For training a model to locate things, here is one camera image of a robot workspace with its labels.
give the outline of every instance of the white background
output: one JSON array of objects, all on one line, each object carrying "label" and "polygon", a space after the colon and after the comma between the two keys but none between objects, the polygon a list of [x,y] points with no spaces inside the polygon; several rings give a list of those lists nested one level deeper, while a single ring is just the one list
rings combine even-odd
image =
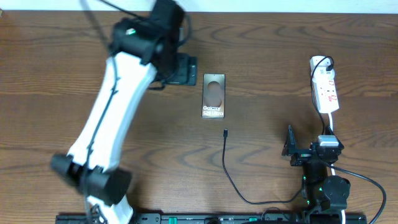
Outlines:
[{"label": "white background", "polygon": [[[97,0],[92,10],[112,10]],[[109,0],[127,10],[150,11],[155,0]],[[398,0],[177,0],[197,12],[342,12],[398,14]],[[0,0],[3,10],[81,10],[80,0]]]}]

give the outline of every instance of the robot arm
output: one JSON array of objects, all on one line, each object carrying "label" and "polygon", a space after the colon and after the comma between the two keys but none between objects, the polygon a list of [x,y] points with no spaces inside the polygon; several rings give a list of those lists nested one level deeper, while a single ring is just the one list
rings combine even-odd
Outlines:
[{"label": "robot arm", "polygon": [[144,92],[152,82],[161,82],[158,89],[196,84],[196,58],[177,53],[184,17],[173,0],[157,0],[149,18],[125,18],[114,26],[112,57],[88,121],[68,154],[52,158],[52,169],[86,195],[108,223],[129,223],[133,214],[126,198],[131,174],[119,161]]}]

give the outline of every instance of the power strip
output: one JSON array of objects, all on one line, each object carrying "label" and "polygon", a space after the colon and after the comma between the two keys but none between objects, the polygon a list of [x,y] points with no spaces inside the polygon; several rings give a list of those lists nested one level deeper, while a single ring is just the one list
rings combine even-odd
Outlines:
[{"label": "power strip", "polygon": [[[324,58],[324,56],[314,56],[310,60],[311,74],[315,66]],[[327,71],[327,66],[331,65],[329,58],[324,59],[312,78],[317,107],[320,113],[331,113],[338,110],[337,92],[335,86],[335,70]]]}]

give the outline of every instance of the wood grain surface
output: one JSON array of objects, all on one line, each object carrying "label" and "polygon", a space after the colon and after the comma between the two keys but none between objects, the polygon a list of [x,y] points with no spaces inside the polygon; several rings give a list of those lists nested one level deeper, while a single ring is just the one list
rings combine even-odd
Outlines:
[{"label": "wood grain surface", "polygon": [[[118,12],[96,12],[110,32]],[[198,85],[147,91],[123,146],[133,175],[129,202],[165,213],[262,212],[245,204],[221,166],[252,201],[287,200],[302,170],[282,157],[293,126],[302,147],[321,131],[309,88],[308,60],[331,55],[340,110],[335,133],[346,146],[336,163],[383,185],[398,210],[398,16],[362,14],[193,13]],[[9,11],[0,18],[0,223],[53,223],[82,212],[81,195],[49,167],[85,125],[104,74],[106,52],[82,12]],[[226,116],[202,119],[203,74],[226,74]],[[348,211],[376,214],[382,195],[351,182]],[[283,210],[305,206],[303,200]]]}]

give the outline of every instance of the screen protector box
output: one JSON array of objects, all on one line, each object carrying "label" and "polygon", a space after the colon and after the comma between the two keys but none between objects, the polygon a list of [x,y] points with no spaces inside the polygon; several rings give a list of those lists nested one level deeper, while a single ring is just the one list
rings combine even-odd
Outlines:
[{"label": "screen protector box", "polygon": [[202,118],[224,118],[225,74],[206,73],[203,77]]}]

